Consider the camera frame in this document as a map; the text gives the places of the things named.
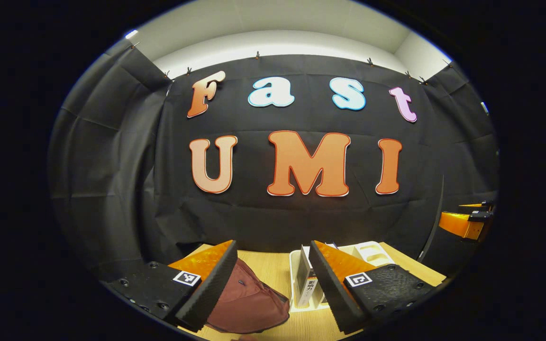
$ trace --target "red bag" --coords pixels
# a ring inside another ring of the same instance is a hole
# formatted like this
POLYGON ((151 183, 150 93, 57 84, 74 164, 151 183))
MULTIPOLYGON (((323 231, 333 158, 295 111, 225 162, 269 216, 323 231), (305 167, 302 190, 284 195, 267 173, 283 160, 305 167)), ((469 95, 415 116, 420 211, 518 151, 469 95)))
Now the red bag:
POLYGON ((206 326, 219 332, 252 334, 290 318, 290 300, 261 282, 241 259, 208 317, 206 326))

